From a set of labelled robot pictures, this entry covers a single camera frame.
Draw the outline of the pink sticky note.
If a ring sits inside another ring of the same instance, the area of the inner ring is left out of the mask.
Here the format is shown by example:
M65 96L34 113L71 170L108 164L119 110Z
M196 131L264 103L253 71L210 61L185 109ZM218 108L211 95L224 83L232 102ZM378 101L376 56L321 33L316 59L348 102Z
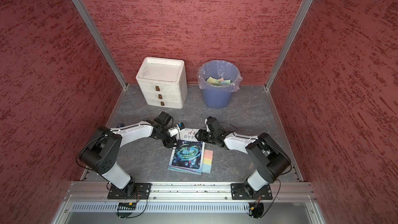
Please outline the pink sticky note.
M212 160L213 158L213 151L212 150L204 150L204 159Z

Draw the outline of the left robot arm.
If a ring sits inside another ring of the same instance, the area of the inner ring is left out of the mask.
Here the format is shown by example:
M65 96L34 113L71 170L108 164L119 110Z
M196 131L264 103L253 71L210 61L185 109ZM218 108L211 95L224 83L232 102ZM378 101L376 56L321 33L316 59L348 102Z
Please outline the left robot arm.
M161 112L154 120L126 127L109 129L101 126L79 151L77 159L106 179L113 193L130 199L136 196L138 188L133 177L117 163L120 148L143 138L161 140L164 147L172 148L177 143L177 139L170 134L173 123L174 118L170 114Z

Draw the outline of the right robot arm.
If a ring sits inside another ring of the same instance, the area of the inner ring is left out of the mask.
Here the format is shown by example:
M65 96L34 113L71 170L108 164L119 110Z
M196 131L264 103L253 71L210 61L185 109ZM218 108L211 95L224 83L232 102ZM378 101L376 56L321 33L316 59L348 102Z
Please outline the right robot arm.
M258 136L240 135L225 130L214 117L208 117L205 124L206 129L200 129L195 135L198 141L240 151L251 158L255 171L241 186L250 198L254 198L265 186L275 182L292 166L285 151L267 133Z

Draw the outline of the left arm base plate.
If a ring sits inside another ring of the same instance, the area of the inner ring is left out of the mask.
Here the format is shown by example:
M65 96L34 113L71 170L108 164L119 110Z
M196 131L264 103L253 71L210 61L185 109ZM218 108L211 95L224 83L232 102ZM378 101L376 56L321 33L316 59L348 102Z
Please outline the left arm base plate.
M128 183L123 189L111 184L107 198L109 200L148 200L151 183Z

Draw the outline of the children's science magazine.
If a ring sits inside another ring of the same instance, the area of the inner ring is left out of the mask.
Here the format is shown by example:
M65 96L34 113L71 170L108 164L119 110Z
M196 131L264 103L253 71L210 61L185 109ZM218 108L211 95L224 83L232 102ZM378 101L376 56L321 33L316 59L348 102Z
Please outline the children's science magazine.
M202 173L205 143L195 138L198 130L185 128L181 131L181 139L177 139L172 150L168 170L199 175Z

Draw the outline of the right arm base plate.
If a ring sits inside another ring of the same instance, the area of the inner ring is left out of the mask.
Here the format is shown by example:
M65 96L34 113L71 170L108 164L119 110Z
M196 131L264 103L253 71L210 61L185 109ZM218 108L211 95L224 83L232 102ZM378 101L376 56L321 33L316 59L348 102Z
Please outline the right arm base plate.
M248 184L232 183L231 195L233 200L272 200L273 195L269 185L263 186L260 190L253 190Z

